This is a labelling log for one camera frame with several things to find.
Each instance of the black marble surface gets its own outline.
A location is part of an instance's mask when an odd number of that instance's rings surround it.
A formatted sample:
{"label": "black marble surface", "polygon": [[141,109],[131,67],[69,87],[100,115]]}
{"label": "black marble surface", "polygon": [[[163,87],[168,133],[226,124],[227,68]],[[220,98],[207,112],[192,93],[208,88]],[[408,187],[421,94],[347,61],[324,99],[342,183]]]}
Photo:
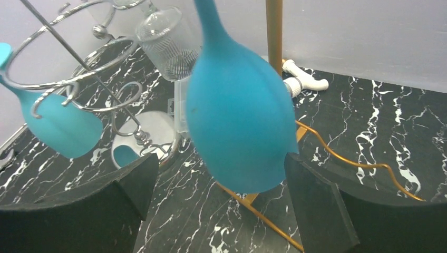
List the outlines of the black marble surface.
{"label": "black marble surface", "polygon": [[[115,58],[124,46],[106,51],[95,64]],[[304,91],[294,99],[297,119],[318,130],[341,155],[361,163],[388,163],[410,192],[428,201],[446,201],[446,94],[306,71],[328,79],[330,85],[327,91]],[[129,107],[136,114],[166,112],[167,100],[173,97],[173,84],[140,49],[101,79],[115,91],[126,82],[141,82],[143,96]],[[110,98],[93,81],[81,84],[85,89],[80,103],[110,105]],[[110,115],[100,117],[106,124],[102,140],[78,159],[58,155],[29,131],[20,135],[9,147],[18,151],[17,159],[0,172],[0,205],[33,202],[116,170],[110,153]],[[118,125],[126,119],[119,113]],[[366,187],[402,196],[386,171],[347,166],[329,156],[311,134],[300,145],[312,162]],[[189,141],[182,142],[180,153],[174,165],[159,174],[134,252],[298,252],[216,185]],[[299,240],[286,182],[260,194],[253,205]]]}

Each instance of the glass tumbler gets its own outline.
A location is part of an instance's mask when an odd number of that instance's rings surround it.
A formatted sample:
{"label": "glass tumbler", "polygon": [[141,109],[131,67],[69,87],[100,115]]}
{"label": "glass tumbler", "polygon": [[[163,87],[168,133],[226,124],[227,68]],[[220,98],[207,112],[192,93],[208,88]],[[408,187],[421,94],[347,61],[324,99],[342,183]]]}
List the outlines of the glass tumbler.
{"label": "glass tumbler", "polygon": [[137,25],[135,34],[141,48],[168,81],[191,74],[200,46],[176,7],[152,13]]}

